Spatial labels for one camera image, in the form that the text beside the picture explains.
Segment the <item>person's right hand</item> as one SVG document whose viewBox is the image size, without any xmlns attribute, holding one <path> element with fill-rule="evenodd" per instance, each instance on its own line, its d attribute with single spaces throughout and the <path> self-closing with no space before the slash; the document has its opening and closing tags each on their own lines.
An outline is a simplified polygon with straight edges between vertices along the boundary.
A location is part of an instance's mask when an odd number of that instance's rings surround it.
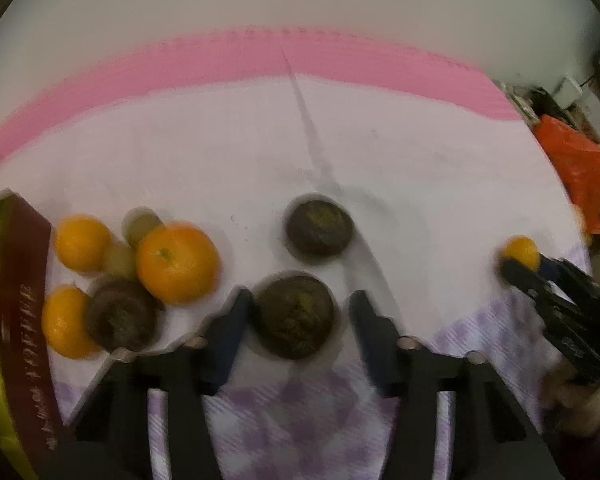
<svg viewBox="0 0 600 480">
<path fill-rule="evenodd" d="M 547 434 L 591 437 L 600 429 L 600 380 L 580 384 L 577 376 L 576 368 L 566 359 L 543 376 L 540 401 Z"/>
</svg>

